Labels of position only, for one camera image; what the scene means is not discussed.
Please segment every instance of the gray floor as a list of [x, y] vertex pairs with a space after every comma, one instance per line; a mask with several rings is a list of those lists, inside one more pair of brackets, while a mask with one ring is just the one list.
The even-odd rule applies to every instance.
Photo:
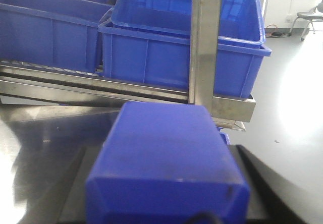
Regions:
[[246, 132], [225, 130], [274, 170], [310, 192], [323, 186], [323, 32], [268, 38]]

